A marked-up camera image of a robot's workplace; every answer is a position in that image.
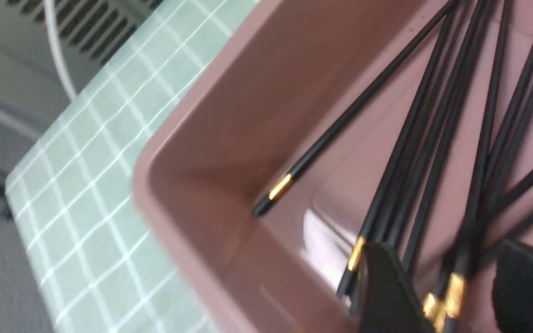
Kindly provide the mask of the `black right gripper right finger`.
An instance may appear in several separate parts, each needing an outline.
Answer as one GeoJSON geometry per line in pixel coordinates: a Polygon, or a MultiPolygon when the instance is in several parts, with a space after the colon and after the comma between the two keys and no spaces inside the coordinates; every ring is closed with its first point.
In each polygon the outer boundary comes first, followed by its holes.
{"type": "Polygon", "coordinates": [[[533,333],[533,246],[506,240],[498,251],[491,289],[502,333],[533,333]]]}

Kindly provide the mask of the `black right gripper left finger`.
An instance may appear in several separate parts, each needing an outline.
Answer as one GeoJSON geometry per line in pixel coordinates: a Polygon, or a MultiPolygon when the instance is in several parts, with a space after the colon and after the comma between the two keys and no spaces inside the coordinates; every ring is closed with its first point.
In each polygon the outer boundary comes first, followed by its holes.
{"type": "Polygon", "coordinates": [[[364,255],[368,282],[361,305],[360,333],[433,333],[412,280],[387,244],[370,243],[364,255]]]}

